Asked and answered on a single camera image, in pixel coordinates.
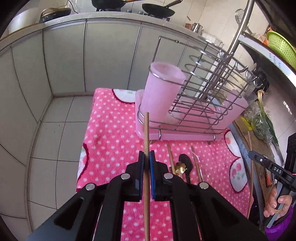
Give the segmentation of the purple sleeve forearm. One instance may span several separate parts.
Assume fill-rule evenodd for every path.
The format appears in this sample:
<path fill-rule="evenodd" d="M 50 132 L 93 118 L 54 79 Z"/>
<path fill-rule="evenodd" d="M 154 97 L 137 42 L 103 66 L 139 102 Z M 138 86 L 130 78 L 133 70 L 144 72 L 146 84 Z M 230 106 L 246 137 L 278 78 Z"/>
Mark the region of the purple sleeve forearm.
<path fill-rule="evenodd" d="M 291 206 L 285 216 L 274 223 L 271 228 L 265 228 L 268 240 L 295 241 L 295 205 Z"/>

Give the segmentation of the person's right hand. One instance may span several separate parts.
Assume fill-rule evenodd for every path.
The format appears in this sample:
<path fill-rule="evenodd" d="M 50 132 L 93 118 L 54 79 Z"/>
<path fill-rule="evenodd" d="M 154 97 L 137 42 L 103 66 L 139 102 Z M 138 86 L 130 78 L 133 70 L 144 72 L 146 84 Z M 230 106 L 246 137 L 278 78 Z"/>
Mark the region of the person's right hand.
<path fill-rule="evenodd" d="M 278 214 L 277 219 L 279 219 L 287 214 L 292 203 L 292 197 L 290 195 L 282 195 L 276 198 L 277 194 L 277 188 L 274 186 L 264 207 L 263 215 L 265 218 Z M 283 204 L 283 208 L 277 210 L 278 204 Z"/>

